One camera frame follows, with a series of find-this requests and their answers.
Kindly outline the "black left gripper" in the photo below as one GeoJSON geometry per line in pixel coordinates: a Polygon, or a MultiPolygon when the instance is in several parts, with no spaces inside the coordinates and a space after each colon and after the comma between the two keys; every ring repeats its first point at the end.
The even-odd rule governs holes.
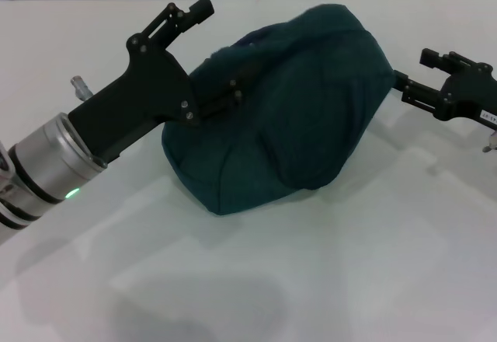
{"type": "Polygon", "coordinates": [[[197,124],[242,104],[236,79],[214,98],[195,100],[189,76],[165,50],[213,14],[211,0],[198,0],[188,11],[169,3],[141,34],[127,41],[126,71],[68,115],[92,155],[110,163],[162,123],[197,124]]]}

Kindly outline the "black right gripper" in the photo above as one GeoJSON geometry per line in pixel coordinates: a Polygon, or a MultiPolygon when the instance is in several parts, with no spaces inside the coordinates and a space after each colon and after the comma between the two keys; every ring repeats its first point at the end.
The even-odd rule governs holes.
{"type": "Polygon", "coordinates": [[[394,70],[393,88],[401,92],[401,101],[449,121],[462,117],[496,127],[496,80],[493,67],[475,62],[454,51],[440,55],[429,48],[422,50],[419,63],[446,72],[449,77],[441,90],[411,80],[394,70]]]}

